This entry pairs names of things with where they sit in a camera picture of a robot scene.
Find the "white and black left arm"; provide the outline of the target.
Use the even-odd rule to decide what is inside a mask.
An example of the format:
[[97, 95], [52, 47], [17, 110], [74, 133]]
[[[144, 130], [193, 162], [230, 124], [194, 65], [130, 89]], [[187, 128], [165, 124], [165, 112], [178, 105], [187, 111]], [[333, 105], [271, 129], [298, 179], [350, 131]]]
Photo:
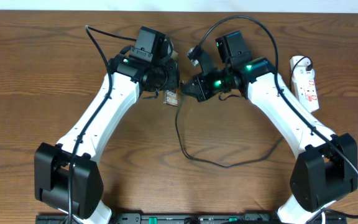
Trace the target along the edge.
[[51, 223], [109, 223], [112, 210], [101, 197], [99, 162], [120, 120], [142, 92], [172, 91], [180, 74], [169, 36], [141, 27], [131, 45], [108, 59], [101, 88], [76, 124], [56, 144], [43, 142], [34, 155], [35, 198], [65, 213]]

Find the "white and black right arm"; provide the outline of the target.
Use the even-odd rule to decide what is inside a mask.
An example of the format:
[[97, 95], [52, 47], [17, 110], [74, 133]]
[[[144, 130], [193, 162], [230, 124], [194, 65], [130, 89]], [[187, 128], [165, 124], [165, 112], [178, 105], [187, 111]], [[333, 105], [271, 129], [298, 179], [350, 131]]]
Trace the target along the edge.
[[338, 136], [320, 123], [289, 91], [265, 57], [253, 59], [239, 31], [216, 40], [224, 69], [214, 67], [209, 54], [197, 45], [188, 58], [201, 73], [182, 86], [199, 102], [239, 90], [256, 105], [289, 144], [296, 159], [290, 177], [291, 196], [277, 210], [282, 223], [306, 223], [357, 190], [357, 144], [350, 134]]

